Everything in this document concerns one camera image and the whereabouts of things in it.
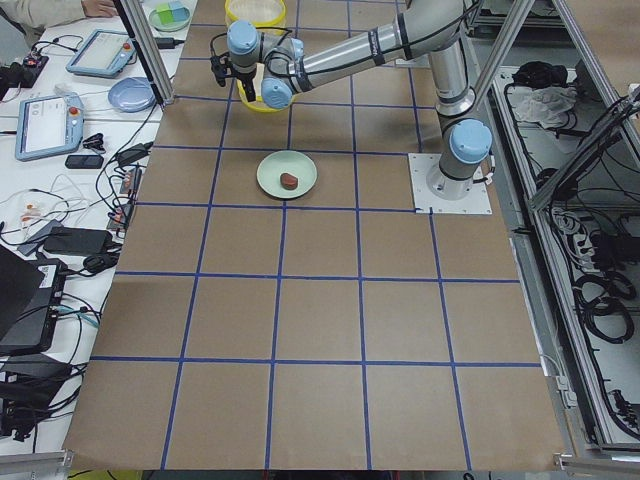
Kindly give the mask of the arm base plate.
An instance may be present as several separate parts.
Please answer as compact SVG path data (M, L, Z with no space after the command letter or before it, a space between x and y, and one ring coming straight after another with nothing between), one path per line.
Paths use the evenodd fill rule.
M440 171L440 154L408 155L414 210L422 214L491 215L482 167L472 178L452 180Z

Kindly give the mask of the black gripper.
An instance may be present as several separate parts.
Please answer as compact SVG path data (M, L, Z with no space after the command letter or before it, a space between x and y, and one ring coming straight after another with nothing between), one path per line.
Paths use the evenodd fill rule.
M256 92L253 80L256 77L257 67L237 67L230 59L230 54L212 54L210 57L211 71L219 86L225 87L227 79L236 79L242 82L245 97L248 102L256 101Z

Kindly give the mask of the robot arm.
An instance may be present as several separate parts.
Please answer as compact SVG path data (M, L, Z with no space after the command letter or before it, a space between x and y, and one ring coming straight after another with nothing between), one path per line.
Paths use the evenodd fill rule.
M436 110L452 120L444 131L453 141L468 126L464 117L483 95L480 85L469 81L463 46L463 26L478 6L467 1L409 1L391 23L312 55L305 54L302 41L287 32L276 34L270 26L260 29L236 20L223 35L227 52L211 54L211 70L220 86L234 78L248 101L260 99L271 109L283 110L295 95L349 75L426 58L438 99Z

